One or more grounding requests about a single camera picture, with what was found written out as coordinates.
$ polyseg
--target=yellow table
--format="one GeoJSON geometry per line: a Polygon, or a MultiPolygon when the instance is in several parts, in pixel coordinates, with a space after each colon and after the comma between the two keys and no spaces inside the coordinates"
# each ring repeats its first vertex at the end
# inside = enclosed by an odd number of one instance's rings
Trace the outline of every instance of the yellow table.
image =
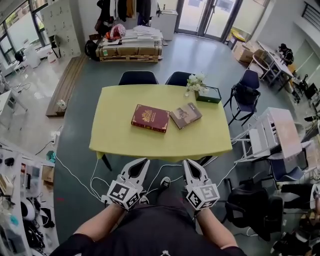
{"type": "Polygon", "coordinates": [[[199,160],[232,150],[222,103],[196,101],[186,87],[174,85],[118,85],[102,88],[96,107],[89,148],[104,153],[177,162],[199,160]],[[137,104],[173,111],[194,103],[202,118],[179,130],[170,118],[166,133],[132,126],[137,104]]]}

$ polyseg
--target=wooden pallet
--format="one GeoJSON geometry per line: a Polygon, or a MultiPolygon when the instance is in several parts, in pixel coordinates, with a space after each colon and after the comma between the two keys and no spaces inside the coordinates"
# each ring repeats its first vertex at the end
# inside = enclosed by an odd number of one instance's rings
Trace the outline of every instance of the wooden pallet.
{"type": "Polygon", "coordinates": [[[66,66],[46,110],[45,115],[48,118],[63,117],[65,115],[66,111],[61,109],[57,102],[64,100],[68,106],[68,101],[87,59],[87,56],[82,53],[79,57],[73,57],[66,66]]]}
{"type": "Polygon", "coordinates": [[[118,55],[111,57],[100,57],[101,62],[152,62],[158,63],[157,55],[118,55]]]}

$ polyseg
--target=green box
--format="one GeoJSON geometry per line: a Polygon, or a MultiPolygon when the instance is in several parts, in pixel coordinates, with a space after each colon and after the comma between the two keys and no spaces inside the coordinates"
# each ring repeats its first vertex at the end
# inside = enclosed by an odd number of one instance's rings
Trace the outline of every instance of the green box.
{"type": "Polygon", "coordinates": [[[210,103],[219,103],[221,101],[221,94],[218,88],[207,86],[209,91],[205,92],[197,92],[195,94],[195,98],[199,102],[210,102],[210,103]]]}

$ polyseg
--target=red book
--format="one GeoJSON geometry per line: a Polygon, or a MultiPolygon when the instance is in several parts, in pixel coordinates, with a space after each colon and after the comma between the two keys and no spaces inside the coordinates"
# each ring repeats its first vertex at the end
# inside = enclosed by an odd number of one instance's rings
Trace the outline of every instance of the red book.
{"type": "Polygon", "coordinates": [[[166,133],[170,111],[144,105],[136,105],[131,124],[153,131],[166,133]]]}

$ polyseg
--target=brown booklet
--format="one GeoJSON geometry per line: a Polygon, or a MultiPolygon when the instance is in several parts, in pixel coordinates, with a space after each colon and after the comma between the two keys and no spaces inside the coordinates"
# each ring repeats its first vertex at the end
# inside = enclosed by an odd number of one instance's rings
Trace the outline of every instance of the brown booklet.
{"type": "Polygon", "coordinates": [[[201,118],[202,114],[199,112],[197,107],[190,102],[187,105],[184,105],[172,111],[170,113],[170,116],[172,117],[178,128],[182,129],[188,124],[201,118]]]}
{"type": "Polygon", "coordinates": [[[170,112],[145,105],[137,105],[131,120],[133,126],[166,133],[170,112]]]}

